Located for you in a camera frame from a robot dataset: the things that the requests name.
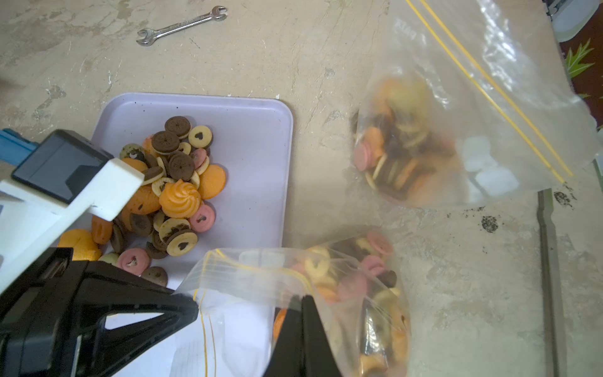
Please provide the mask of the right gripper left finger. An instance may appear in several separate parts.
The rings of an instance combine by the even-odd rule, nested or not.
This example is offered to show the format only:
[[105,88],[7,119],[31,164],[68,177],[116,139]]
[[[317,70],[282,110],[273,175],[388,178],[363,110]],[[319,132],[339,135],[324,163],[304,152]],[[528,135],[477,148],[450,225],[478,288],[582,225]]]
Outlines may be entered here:
[[193,323],[189,297],[49,248],[1,292],[3,376],[112,376]]

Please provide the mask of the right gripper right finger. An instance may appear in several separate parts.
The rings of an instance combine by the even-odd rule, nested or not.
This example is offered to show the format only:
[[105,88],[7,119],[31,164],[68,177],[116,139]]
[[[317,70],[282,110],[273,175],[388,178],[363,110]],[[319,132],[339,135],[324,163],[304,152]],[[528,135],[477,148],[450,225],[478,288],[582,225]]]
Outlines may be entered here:
[[314,297],[295,296],[287,309],[264,377],[337,376],[337,366]]

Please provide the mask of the clear bag of donuts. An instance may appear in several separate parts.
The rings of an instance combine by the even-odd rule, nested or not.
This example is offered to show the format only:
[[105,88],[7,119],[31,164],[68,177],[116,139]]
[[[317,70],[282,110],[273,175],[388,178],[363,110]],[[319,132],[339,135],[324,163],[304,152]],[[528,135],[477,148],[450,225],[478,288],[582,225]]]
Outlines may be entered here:
[[216,249],[178,287],[199,308],[173,376],[404,376],[408,301],[378,230],[307,248]]

